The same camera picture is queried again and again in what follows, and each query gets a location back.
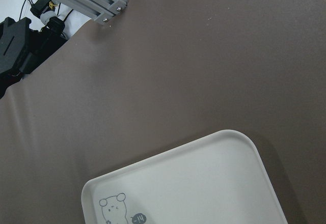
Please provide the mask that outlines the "cream rabbit tray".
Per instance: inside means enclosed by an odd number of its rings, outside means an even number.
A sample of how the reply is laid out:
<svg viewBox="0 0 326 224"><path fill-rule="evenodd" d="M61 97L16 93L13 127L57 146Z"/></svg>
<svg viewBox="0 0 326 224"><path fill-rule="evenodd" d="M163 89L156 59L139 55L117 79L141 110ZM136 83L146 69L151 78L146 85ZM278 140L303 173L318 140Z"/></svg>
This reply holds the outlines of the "cream rabbit tray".
<svg viewBox="0 0 326 224"><path fill-rule="evenodd" d="M86 223L286 223L254 143L222 130L89 180Z"/></svg>

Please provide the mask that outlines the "black stand on desk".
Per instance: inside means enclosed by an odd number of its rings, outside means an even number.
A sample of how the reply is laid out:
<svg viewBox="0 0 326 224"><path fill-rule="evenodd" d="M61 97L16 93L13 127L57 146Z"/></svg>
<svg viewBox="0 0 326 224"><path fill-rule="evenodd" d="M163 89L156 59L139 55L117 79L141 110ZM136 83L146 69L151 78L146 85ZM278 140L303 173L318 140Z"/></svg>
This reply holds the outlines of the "black stand on desk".
<svg viewBox="0 0 326 224"><path fill-rule="evenodd" d="M30 24L27 17L19 21L7 17L1 22L1 97L67 42L65 23L57 17L51 17L40 31Z"/></svg>

